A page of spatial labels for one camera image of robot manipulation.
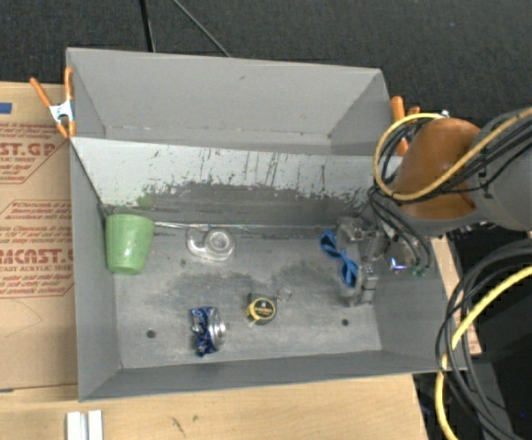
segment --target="white plastic piece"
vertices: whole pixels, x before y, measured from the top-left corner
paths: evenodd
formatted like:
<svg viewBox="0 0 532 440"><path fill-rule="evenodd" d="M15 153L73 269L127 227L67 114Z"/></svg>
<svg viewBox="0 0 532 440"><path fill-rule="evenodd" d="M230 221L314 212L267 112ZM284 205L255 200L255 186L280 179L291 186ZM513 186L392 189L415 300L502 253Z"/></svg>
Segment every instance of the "white plastic piece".
<svg viewBox="0 0 532 440"><path fill-rule="evenodd" d="M103 440L103 413L67 412L66 440Z"/></svg>

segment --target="gray bin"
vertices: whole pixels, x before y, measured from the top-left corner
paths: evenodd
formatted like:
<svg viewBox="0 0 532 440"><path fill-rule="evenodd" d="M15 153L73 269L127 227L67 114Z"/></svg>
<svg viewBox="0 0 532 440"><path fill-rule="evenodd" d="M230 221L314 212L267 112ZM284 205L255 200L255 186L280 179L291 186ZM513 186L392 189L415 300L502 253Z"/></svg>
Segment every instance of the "gray bin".
<svg viewBox="0 0 532 440"><path fill-rule="evenodd" d="M67 63L81 400L435 370L438 269L379 261L372 302L348 306L318 245L366 205L391 122L381 71L97 49ZM125 211L159 224L137 276L105 266L105 214ZM234 237L229 259L187 249L206 225ZM292 298L275 319L250 324L247 295L280 289ZM202 305L227 337L198 357L189 311Z"/></svg>

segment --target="clamp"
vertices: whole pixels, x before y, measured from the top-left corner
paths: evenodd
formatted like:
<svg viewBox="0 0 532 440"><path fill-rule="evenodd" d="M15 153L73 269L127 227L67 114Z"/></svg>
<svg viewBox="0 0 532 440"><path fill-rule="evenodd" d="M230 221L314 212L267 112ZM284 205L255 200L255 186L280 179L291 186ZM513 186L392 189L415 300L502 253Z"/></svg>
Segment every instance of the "clamp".
<svg viewBox="0 0 532 440"><path fill-rule="evenodd" d="M64 138L74 137L76 134L76 121L74 120L74 88L72 86L72 67L64 70L64 93L66 100L62 104L52 104L48 95L42 88L39 81L34 77L29 79L29 83L38 93L41 102L48 107L52 117L56 121L56 128Z"/></svg>

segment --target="black pole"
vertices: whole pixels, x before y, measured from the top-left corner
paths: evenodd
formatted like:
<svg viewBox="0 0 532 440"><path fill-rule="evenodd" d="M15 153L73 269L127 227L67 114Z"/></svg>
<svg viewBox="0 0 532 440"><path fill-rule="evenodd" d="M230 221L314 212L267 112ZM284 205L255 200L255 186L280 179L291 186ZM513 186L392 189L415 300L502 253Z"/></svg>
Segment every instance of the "black pole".
<svg viewBox="0 0 532 440"><path fill-rule="evenodd" d="M148 16L148 7L146 0L139 0L139 11L141 13L142 23L144 24L144 33L146 35L146 45L148 52L156 52L154 46L154 38L152 37L152 26L150 24L150 17Z"/></svg>

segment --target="cardboard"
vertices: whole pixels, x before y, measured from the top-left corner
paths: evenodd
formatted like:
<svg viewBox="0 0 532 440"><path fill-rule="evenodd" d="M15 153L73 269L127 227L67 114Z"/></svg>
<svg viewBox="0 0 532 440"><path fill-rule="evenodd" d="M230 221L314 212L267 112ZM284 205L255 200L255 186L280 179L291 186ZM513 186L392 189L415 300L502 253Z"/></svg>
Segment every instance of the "cardboard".
<svg viewBox="0 0 532 440"><path fill-rule="evenodd" d="M74 383L69 143L29 83L0 102L0 390Z"/></svg>

